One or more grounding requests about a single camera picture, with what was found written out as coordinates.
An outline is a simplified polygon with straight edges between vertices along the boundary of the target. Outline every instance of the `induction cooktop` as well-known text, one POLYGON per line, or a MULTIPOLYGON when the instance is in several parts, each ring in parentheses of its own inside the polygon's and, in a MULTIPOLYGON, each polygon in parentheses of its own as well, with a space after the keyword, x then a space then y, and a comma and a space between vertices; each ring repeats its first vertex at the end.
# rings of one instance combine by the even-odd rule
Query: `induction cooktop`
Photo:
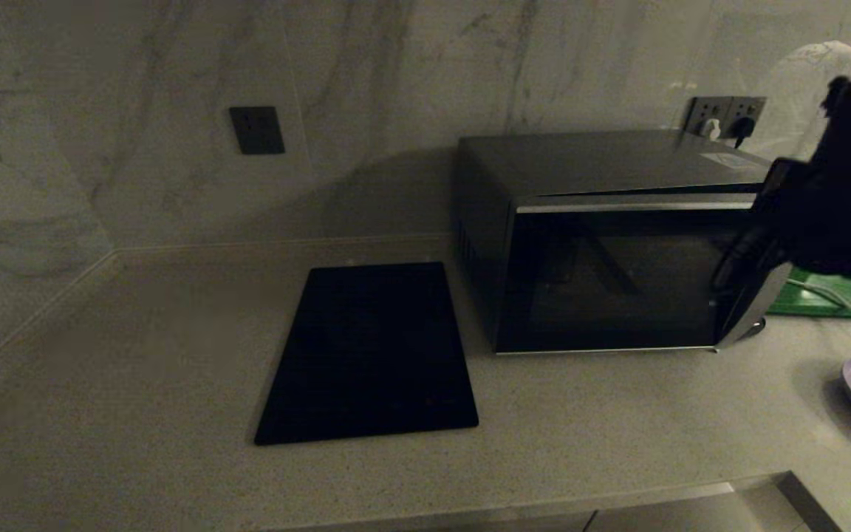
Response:
POLYGON ((311 270, 256 445, 477 424, 442 263, 311 270))

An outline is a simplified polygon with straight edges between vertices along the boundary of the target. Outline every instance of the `power cord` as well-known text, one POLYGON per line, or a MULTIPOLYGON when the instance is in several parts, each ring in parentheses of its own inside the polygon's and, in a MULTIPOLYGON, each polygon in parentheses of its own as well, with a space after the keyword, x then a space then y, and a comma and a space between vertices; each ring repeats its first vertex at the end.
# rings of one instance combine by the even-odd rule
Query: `power cord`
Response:
POLYGON ((794 279, 787 279, 787 283, 795 287, 800 287, 803 290, 807 290, 807 292, 813 292, 819 296, 823 296, 826 299, 831 300, 833 303, 840 304, 842 307, 845 307, 845 309, 851 312, 851 303, 849 300, 843 297, 842 294, 836 292, 836 290, 830 289, 830 287, 798 282, 794 279))

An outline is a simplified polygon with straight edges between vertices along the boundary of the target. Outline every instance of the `countertop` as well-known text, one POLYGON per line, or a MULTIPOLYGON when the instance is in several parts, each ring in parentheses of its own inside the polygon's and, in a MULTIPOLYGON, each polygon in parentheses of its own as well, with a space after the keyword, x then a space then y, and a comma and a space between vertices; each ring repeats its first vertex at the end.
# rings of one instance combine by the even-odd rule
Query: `countertop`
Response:
POLYGON ((260 530, 793 471, 851 530, 851 320, 719 353, 501 358, 445 239, 121 253, 0 394, 0 530, 260 530), (442 260, 480 425, 251 443, 308 270, 442 260))

